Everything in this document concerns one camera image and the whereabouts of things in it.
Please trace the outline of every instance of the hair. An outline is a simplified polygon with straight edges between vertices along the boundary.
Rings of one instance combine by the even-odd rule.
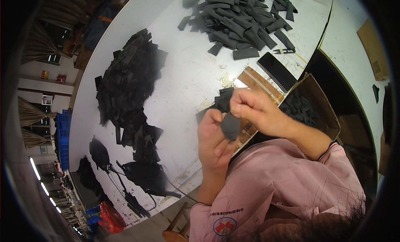
[[[365,216],[365,200],[360,200],[359,203],[349,208],[347,215],[342,215],[343,218],[332,219],[327,222],[320,220],[305,220],[302,219],[298,224],[298,229],[293,232],[275,232],[270,233],[268,237],[263,237],[259,232],[249,232],[247,234],[237,235],[232,233],[221,238],[222,242],[333,242],[333,241],[349,241],[355,233],[358,226],[361,224]]]

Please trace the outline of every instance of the red plastic bag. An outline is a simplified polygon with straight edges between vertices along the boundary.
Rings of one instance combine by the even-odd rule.
[[[98,222],[104,229],[110,233],[120,233],[126,227],[125,221],[122,216],[112,207],[107,201],[100,204],[100,220]]]

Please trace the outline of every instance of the pink shirt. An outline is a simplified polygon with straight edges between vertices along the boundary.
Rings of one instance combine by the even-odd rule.
[[[319,161],[311,161],[287,139],[273,139],[253,145],[233,161],[212,206],[193,205],[190,241],[252,232],[265,225],[270,205],[310,219],[322,212],[345,215],[363,197],[360,181],[337,143]]]

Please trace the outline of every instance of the window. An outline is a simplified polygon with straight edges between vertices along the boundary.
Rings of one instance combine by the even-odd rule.
[[[42,104],[38,104],[38,103],[31,103],[31,104],[46,114],[50,113],[50,111],[51,111],[49,105],[42,105]],[[23,128],[36,134],[36,135],[45,137],[47,139],[52,139],[52,136],[50,133],[50,118],[49,117],[41,119],[40,121],[38,121],[32,125],[24,126]],[[43,145],[51,145],[51,142],[45,143]]]
[[[64,41],[72,34],[72,31],[48,22],[42,22],[42,25],[57,49],[61,51],[63,49]],[[60,59],[61,55],[52,54],[43,59],[39,59],[38,61],[52,65],[60,65]]]

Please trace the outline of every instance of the scissors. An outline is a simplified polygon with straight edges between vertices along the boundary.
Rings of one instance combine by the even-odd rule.
[[[274,54],[294,54],[296,49],[275,49],[273,52],[276,52]]]

